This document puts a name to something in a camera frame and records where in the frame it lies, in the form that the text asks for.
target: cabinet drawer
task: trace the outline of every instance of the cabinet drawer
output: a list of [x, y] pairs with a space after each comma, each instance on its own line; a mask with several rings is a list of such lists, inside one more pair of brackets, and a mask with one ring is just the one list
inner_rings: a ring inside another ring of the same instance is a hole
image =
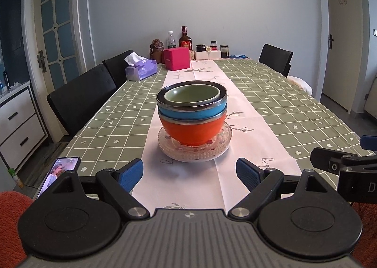
[[8, 166], [16, 169], [44, 135], [37, 114], [35, 114], [0, 146], [0, 152]]
[[0, 107], [0, 143], [35, 113], [29, 90]]

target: stacked bowls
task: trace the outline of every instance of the stacked bowls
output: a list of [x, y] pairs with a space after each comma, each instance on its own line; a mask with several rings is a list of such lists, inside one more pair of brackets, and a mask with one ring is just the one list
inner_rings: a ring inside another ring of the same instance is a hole
[[227, 115], [227, 90], [209, 81], [186, 81], [157, 94], [158, 115], [166, 132], [186, 146], [200, 146], [221, 130]]

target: pink box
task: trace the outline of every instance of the pink box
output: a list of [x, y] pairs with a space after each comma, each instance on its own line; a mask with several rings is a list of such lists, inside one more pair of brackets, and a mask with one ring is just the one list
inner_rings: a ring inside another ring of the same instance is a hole
[[186, 47], [177, 47], [164, 50], [165, 67], [176, 71], [190, 68], [190, 50]]

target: white table runner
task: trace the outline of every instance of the white table runner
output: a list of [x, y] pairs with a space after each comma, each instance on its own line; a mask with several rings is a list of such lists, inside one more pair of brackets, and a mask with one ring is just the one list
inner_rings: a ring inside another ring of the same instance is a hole
[[156, 208], [223, 208], [228, 211], [249, 192], [236, 175], [235, 165], [240, 157], [263, 169], [274, 167], [287, 175], [301, 174], [297, 162], [263, 117], [214, 61], [192, 61], [191, 69], [169, 71], [164, 87], [188, 80], [218, 82], [227, 88], [226, 122], [233, 129], [232, 140], [227, 152], [212, 161], [172, 160], [158, 147], [157, 136], [162, 125], [156, 107], [142, 155], [144, 175], [132, 193], [151, 214]]

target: brown bottle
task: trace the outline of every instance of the brown bottle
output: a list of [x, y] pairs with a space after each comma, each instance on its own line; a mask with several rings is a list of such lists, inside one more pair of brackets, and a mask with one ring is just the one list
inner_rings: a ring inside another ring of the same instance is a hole
[[180, 47], [186, 47], [192, 50], [192, 39], [187, 35], [186, 26], [182, 26], [182, 37], [178, 41]]

